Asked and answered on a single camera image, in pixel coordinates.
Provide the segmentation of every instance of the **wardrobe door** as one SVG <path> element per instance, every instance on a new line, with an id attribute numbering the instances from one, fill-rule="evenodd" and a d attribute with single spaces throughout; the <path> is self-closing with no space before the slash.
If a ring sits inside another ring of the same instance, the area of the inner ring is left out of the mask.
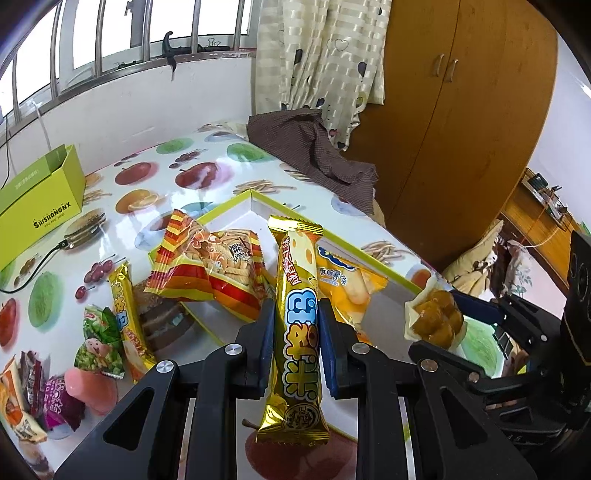
<path id="1" fill-rule="evenodd" d="M 392 213 L 417 157 L 452 49 L 459 0 L 396 0 L 384 50 L 384 105 L 360 114 L 344 156 L 374 163 L 376 198 Z"/>
<path id="2" fill-rule="evenodd" d="M 474 246 L 544 125 L 557 34 L 527 0 L 461 0 L 452 55 L 388 229 L 442 269 Z"/>

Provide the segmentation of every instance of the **window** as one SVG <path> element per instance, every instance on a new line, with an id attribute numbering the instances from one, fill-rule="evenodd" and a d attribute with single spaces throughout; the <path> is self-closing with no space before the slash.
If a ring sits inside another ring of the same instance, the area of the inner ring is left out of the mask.
<path id="1" fill-rule="evenodd" d="M 127 50 L 131 46 L 131 14 L 125 15 L 126 8 L 127 0 L 107 0 L 105 4 L 102 42 L 104 57 Z"/>
<path id="2" fill-rule="evenodd" d="M 256 29 L 262 0 L 245 0 L 241 47 L 256 47 Z M 239 0 L 201 0 L 199 43 L 231 46 Z M 147 0 L 106 0 L 102 29 L 102 73 L 121 69 L 141 60 L 142 26 Z M 100 0 L 61 0 L 56 31 L 56 76 L 60 95 L 96 76 L 95 44 Z M 168 31 L 177 40 L 173 46 L 188 46 L 193 29 L 195 0 L 152 0 L 150 57 L 161 55 L 162 39 Z M 17 96 L 23 120 L 51 99 L 51 35 L 58 7 L 33 27 L 0 77 L 0 108 L 12 111 L 12 75 L 16 68 Z"/>
<path id="3" fill-rule="evenodd" d="M 12 62 L 0 78 L 0 109 L 3 116 L 12 112 Z"/>
<path id="4" fill-rule="evenodd" d="M 55 7 L 41 19 L 18 49 L 17 97 L 27 100 L 33 93 L 49 85 L 51 29 Z"/>
<path id="5" fill-rule="evenodd" d="M 251 8 L 252 0 L 246 0 L 242 16 L 242 35 L 248 33 Z M 199 36 L 233 35 L 237 14 L 238 0 L 202 0 L 199 12 Z"/>
<path id="6" fill-rule="evenodd" d="M 74 21 L 75 69 L 95 60 L 96 17 L 98 13 L 99 0 L 79 1 Z"/>
<path id="7" fill-rule="evenodd" d="M 162 40 L 168 31 L 173 32 L 171 35 L 173 38 L 190 37 L 193 29 L 194 7 L 194 0 L 154 0 L 150 22 L 150 42 Z"/>

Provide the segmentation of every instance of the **checkered curtain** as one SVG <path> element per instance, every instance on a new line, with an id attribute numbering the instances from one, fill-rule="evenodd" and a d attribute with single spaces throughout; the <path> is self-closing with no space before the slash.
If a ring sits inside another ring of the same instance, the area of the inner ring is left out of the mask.
<path id="1" fill-rule="evenodd" d="M 359 113 L 384 103 L 383 52 L 392 0 L 262 0 L 255 108 L 320 108 L 346 148 Z"/>

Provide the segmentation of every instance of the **small snack packet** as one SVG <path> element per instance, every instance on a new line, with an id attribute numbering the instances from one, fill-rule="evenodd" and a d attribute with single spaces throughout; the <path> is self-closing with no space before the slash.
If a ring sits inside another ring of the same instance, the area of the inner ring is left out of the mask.
<path id="1" fill-rule="evenodd" d="M 121 334 L 117 319 L 109 308 L 89 305 L 84 309 L 84 343 L 76 352 L 74 366 L 87 372 L 100 372 L 122 379 L 125 375 L 121 358 Z"/>
<path id="2" fill-rule="evenodd" d="M 175 210 L 145 291 L 177 300 L 215 299 L 240 319 L 253 322 L 266 296 L 263 268 L 255 233 L 211 233 Z"/>
<path id="3" fill-rule="evenodd" d="M 131 378 L 137 383 L 154 365 L 156 359 L 144 339 L 144 331 L 135 308 L 131 286 L 129 262 L 124 262 L 109 275 L 109 283 L 115 302 L 115 315 L 123 338 L 123 349 L 131 371 Z"/>
<path id="4" fill-rule="evenodd" d="M 49 430 L 67 424 L 75 432 L 84 417 L 85 407 L 68 394 L 63 375 L 51 377 L 45 384 L 43 413 Z"/>
<path id="5" fill-rule="evenodd" d="M 21 352 L 20 378 L 26 410 L 37 418 L 43 412 L 45 377 L 43 366 L 34 352 Z"/>
<path id="6" fill-rule="evenodd" d="M 0 413 L 19 439 L 33 443 L 47 440 L 47 433 L 27 413 L 27 405 L 22 396 L 21 379 L 15 357 L 12 357 L 2 372 Z"/>
<path id="7" fill-rule="evenodd" d="M 314 257 L 324 231 L 320 225 L 275 216 L 269 218 L 269 229 L 279 244 L 273 387 L 256 440 L 326 443 L 329 430 L 320 411 Z"/>
<path id="8" fill-rule="evenodd" d="M 320 246 L 316 250 L 316 265 L 318 288 L 330 300 L 336 319 L 351 325 L 359 341 L 371 344 L 361 321 L 371 295 L 385 288 L 388 279 Z"/>
<path id="9" fill-rule="evenodd" d="M 466 336 L 467 324 L 453 295 L 441 288 L 436 277 L 405 304 L 407 340 L 425 340 L 445 350 L 455 350 Z"/>

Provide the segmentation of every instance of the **gold snack wrapper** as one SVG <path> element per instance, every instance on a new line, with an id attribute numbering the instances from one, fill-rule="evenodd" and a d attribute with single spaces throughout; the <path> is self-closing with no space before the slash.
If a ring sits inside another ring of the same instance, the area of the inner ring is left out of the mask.
<path id="1" fill-rule="evenodd" d="M 124 262 L 109 275 L 109 283 L 131 378 L 137 383 L 156 364 L 156 359 L 148 350 L 135 308 L 129 262 Z"/>
<path id="2" fill-rule="evenodd" d="M 320 411 L 314 257 L 323 229 L 313 223 L 275 216 L 269 218 L 268 225 L 279 244 L 273 388 L 256 440 L 301 445 L 326 443 L 329 429 Z"/>

